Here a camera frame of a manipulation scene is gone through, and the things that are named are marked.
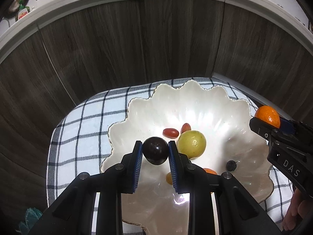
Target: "green bottle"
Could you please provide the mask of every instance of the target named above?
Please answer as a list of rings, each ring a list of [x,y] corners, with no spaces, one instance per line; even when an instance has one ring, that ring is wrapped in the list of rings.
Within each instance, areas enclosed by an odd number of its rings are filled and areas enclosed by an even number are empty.
[[[20,0],[19,1],[20,7],[19,7],[19,11],[16,14],[15,20],[20,20],[22,17],[24,17],[25,15],[27,15],[30,12],[30,9],[28,6],[24,6],[23,5],[23,1]]]

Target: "plaid cloth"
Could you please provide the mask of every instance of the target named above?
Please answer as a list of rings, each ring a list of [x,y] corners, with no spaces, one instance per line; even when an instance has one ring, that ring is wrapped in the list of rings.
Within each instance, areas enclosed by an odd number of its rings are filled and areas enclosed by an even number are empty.
[[[100,172],[102,161],[111,154],[108,128],[123,121],[132,98],[148,98],[160,83],[180,87],[190,79],[167,80],[148,85],[109,90],[96,94],[73,109],[53,132],[47,166],[48,206],[81,172],[94,175]],[[223,86],[231,99],[245,99],[254,116],[257,106],[236,87],[216,78],[194,78],[203,88]],[[293,191],[290,181],[275,167],[270,170],[274,183],[272,195],[261,206],[281,228]],[[92,234],[95,234],[99,195],[97,195]],[[123,223],[124,234],[143,234],[139,226]]]

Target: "teal plastic bag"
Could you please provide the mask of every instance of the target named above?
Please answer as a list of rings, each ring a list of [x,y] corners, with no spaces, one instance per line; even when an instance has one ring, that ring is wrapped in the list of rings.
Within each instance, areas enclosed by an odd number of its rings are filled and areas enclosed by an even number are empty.
[[[34,226],[34,224],[42,216],[42,212],[36,208],[29,208],[25,213],[25,222],[20,222],[18,224],[19,232],[22,235],[27,235],[29,230]]]

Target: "scalloped bowl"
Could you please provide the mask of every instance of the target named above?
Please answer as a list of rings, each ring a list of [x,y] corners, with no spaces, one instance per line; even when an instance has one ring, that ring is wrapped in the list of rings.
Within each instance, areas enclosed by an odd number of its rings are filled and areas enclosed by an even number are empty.
[[[160,84],[151,98],[132,99],[125,121],[110,126],[112,154],[102,163],[101,172],[132,152],[136,140],[144,142],[158,136],[168,142],[171,139],[162,135],[163,129],[180,131],[184,123],[189,123],[207,140],[205,152],[191,162],[221,174],[226,171],[227,161],[237,161],[232,174],[257,202],[262,202],[273,192],[271,164],[266,159],[266,141],[250,130],[250,119],[248,102],[231,100],[222,86],[207,90],[194,80],[179,89]],[[140,225],[147,235],[187,234],[189,194],[175,193],[165,180],[168,172],[168,160],[155,166],[143,157],[136,192],[122,195],[123,220]]]

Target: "finger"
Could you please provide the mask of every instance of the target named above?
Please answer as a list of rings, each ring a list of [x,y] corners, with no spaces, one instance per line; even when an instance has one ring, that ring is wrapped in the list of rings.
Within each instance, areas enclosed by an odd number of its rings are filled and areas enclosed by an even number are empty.
[[[300,203],[302,202],[303,198],[302,198],[302,193],[301,191],[297,188],[291,198],[291,202],[290,202],[290,211],[292,216],[296,216],[298,214],[298,208]]]
[[[288,230],[294,229],[296,226],[296,223],[297,223],[297,217],[292,216],[291,209],[288,208],[287,213],[283,220],[284,230],[288,231]]]
[[[298,208],[299,215],[302,218],[304,218],[308,214],[308,212],[310,211],[312,205],[313,205],[312,201],[307,201],[307,200],[302,201],[299,205],[299,208]]]

